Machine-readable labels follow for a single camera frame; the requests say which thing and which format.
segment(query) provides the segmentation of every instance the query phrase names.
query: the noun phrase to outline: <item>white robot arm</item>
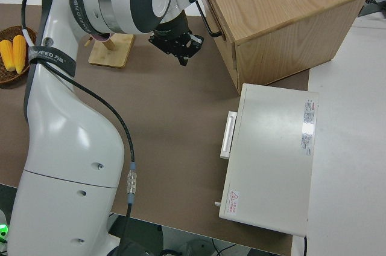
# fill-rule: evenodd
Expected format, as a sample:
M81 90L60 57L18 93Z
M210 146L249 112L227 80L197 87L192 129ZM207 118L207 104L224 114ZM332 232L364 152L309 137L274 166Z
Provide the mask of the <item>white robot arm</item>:
M14 203L8 255L126 255L115 249L119 239L107 232L124 160L122 139L46 64L73 78L78 43L85 34L106 40L110 33L152 32L149 41L185 65L203 41L191 33L183 11L195 1L42 0L37 46L30 48L30 58L38 64L31 65L24 105L30 146ZM132 163L132 180L134 170ZM129 205L135 181L131 184Z

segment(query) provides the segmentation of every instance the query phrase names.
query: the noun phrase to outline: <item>brown table mat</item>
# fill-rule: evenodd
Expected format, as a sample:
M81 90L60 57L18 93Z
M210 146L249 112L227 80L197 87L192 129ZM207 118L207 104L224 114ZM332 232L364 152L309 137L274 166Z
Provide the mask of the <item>brown table mat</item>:
M0 13L0 29L19 24L20 5L0 4ZM39 19L40 7L29 6L28 26L37 30ZM132 217L290 255L292 236L218 217L214 202L221 200L227 168L220 148L228 110L237 111L239 96L201 18L188 19L193 33L205 41L187 67L148 43L148 35L136 36L122 69L90 65L91 46L80 44L75 79L116 108L133 138L138 190ZM302 72L274 85L306 89L307 84L308 72ZM28 151L24 89L25 82L0 89L0 183L13 187L18 185ZM110 119L124 138L118 120L104 106L77 93ZM112 209L119 214L126 212L127 166Z

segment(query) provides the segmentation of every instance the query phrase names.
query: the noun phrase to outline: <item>wicker basket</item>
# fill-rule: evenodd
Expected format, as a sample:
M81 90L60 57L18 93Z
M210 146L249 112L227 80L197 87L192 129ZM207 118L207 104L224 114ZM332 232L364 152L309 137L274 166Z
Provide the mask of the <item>wicker basket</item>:
M31 30L30 28L27 28L28 34L31 37L31 40L35 42L36 40L36 33ZM22 34L22 28L20 26L10 27L5 30L0 31L0 40L10 40L13 41L13 38L17 36L18 34ZM28 63L28 52L26 52L25 55L25 66L23 71L18 74L16 71L8 72L5 69L5 66L3 64L2 58L0 56L0 88L1 87L9 87L12 84L20 81L25 76L28 75L28 70L30 69L30 64Z

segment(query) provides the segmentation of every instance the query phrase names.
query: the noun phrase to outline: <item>wooden box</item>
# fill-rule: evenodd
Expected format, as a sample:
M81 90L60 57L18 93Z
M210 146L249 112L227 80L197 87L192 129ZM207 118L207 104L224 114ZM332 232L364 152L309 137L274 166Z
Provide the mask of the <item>wooden box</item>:
M239 91L331 60L365 0L203 0Z

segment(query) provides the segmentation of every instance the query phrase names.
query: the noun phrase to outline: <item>corn cob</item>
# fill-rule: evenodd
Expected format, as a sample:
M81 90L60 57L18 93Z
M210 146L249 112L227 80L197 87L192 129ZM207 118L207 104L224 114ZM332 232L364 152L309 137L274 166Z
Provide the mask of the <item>corn cob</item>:
M27 47L25 39L23 36L18 34L13 38L13 63L18 74L20 74L24 69L26 51Z
M15 67L13 63L12 43L9 40L2 40L0 42L0 53L7 71L14 71Z

